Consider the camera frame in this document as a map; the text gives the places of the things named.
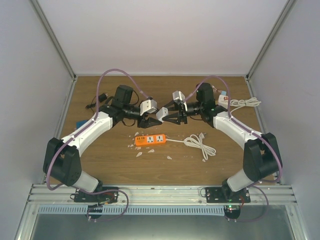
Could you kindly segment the orange power strip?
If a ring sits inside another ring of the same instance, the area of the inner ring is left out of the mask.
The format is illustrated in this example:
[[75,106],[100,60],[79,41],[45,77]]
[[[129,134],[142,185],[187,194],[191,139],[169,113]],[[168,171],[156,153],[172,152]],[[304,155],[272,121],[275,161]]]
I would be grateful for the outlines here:
[[167,138],[164,134],[141,135],[134,138],[137,147],[164,144],[166,141]]

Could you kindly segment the blue cube socket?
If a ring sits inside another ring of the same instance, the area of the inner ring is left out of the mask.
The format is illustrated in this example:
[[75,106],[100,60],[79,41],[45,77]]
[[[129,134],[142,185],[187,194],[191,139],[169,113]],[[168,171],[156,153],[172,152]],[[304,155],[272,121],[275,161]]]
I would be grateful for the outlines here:
[[87,120],[77,121],[75,124],[75,129],[77,130],[77,129],[81,128],[86,122],[87,122]]

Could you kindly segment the white charger plug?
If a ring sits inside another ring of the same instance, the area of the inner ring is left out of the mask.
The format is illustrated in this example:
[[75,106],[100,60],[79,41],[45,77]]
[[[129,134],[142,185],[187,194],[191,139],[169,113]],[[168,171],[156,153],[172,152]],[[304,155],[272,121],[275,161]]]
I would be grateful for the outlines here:
[[158,110],[158,112],[156,113],[156,118],[158,121],[160,122],[164,122],[164,118],[167,117],[169,115],[169,111],[166,107],[162,107]]

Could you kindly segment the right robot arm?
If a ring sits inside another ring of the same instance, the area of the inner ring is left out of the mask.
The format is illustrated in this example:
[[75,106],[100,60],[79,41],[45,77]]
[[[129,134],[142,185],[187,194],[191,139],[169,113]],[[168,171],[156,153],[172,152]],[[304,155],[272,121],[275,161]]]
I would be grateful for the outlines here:
[[255,131],[235,119],[228,108],[217,105],[209,83],[197,85],[196,101],[187,103],[180,91],[172,94],[172,101],[163,106],[156,117],[160,121],[186,124],[188,118],[199,115],[201,120],[223,132],[243,149],[242,169],[222,182],[221,196],[234,202],[240,192],[254,183],[282,171],[282,160],[276,137]]

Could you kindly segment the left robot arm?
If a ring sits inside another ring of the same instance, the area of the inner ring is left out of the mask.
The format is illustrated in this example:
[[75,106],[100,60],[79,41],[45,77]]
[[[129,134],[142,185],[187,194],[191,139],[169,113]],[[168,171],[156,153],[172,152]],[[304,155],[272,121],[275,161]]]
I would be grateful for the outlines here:
[[156,112],[157,102],[151,97],[139,106],[131,103],[134,90],[120,85],[115,95],[109,97],[97,112],[80,128],[63,137],[52,138],[46,148],[43,172],[46,180],[54,178],[61,184],[85,191],[86,197],[98,202],[103,197],[100,181],[82,169],[81,155],[103,133],[111,130],[124,119],[134,120],[139,128],[150,128],[162,122],[149,117]]

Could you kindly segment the white cube adapter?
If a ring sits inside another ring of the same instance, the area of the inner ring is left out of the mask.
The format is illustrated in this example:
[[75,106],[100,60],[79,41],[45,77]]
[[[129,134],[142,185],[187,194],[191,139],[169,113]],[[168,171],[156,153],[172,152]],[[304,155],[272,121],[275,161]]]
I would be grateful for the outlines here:
[[225,109],[228,109],[229,97],[227,95],[220,94],[218,96],[217,104]]

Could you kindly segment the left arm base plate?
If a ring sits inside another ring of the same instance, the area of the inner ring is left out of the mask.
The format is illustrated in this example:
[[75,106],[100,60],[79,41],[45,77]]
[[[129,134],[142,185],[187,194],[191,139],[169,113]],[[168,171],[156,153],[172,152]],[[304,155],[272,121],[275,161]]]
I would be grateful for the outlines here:
[[103,192],[100,194],[87,194],[82,191],[76,190],[75,193],[70,195],[70,199],[75,203],[96,203],[96,204],[112,204],[118,201],[119,188],[116,186],[102,186],[95,192]]

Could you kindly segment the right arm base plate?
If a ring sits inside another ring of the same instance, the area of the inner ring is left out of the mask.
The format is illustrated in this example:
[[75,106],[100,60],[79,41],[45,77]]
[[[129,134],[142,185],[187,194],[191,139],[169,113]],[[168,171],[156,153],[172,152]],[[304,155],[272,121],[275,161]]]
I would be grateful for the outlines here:
[[199,193],[210,204],[242,204],[251,202],[249,191],[246,188],[233,192],[224,186],[207,186],[201,188]]

